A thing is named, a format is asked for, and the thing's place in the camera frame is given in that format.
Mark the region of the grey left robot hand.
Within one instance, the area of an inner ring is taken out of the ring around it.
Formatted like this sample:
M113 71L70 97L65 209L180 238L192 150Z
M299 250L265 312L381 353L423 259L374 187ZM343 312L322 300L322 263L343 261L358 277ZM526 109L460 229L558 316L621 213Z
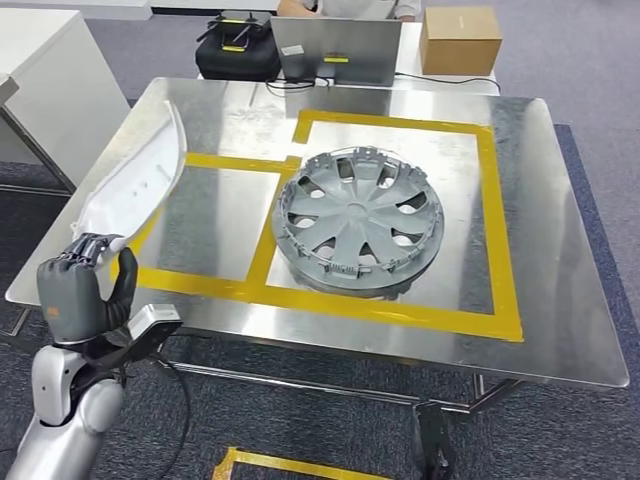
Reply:
M83 233L62 253L40 264L36 284L40 305L55 342L79 344L116 330L131 315L138 263L125 246L111 296L101 297L96 274L99 258L117 235Z

